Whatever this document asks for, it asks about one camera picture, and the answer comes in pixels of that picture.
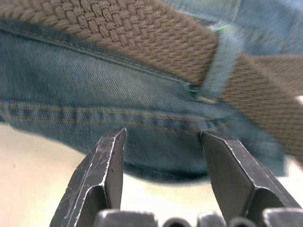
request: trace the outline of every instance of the fabric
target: fabric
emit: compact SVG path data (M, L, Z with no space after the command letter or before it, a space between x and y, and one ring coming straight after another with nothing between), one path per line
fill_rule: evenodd
M224 6L223 1L218 2L217 10ZM220 91L215 94L219 99L208 104L200 98L200 91L204 92L203 82L208 80L206 75L222 43L218 42L220 35L199 23L218 26L227 20L226 31L242 39L245 51L257 47L252 54L294 53L300 48L292 48L288 34L296 44L300 44L300 34L296 29L285 34L276 28L301 26L300 11L283 8L277 1L274 13L284 10L289 18L277 20L273 27L268 26L271 20L266 20L267 27L259 24L256 30L267 39L252 42L241 34L242 30L252 34L255 26L244 12L255 10L257 18L258 7L244 0L232 2L234 7L224 15L233 17L216 22L209 15L200 15L199 10L212 9L203 0L169 2L192 19L156 0L18 0L2 4L0 16L9 20L0 24L1 116L13 127L82 152L88 152L106 130L126 126L126 166L153 180L188 179L206 173L196 140L199 130L239 139L252 155L281 174L283 152L276 140L303 163L302 106L295 99L300 93L301 57L240 54L229 63L233 66L230 75L230 70L221 75L226 84L212 87ZM267 6L263 1L253 2ZM117 13L124 20L122 30L114 19ZM247 30L242 29L245 23L250 26ZM271 37L272 45L263 48ZM291 84L296 84L295 91Z

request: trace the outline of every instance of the blue denim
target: blue denim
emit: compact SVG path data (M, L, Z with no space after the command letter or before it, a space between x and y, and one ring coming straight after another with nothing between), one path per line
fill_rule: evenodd
M288 28L284 34L275 26L266 29L257 21L252 25L249 12L248 18L244 16L245 8L254 9L248 1L239 5L230 1L228 10L224 10L223 0L169 2L203 24L214 28L227 25L225 30L241 39L244 50L251 54L297 51L292 50L288 38L301 42L296 29L291 32ZM289 23L287 15L285 18L281 29L296 21L292 17ZM239 53L230 48L235 43L233 36L221 42L218 50L226 43L226 56L231 59L211 83L210 91L216 92L210 98L215 102L208 103L198 98L205 94L203 87L191 90L185 81L127 56L61 31L1 19L0 119L84 153L107 130L126 127L125 170L153 181L183 181L206 175L196 136L199 130L239 139L274 174L283 175L284 153L276 140L244 114L216 99ZM222 61L220 54L216 57L214 65Z

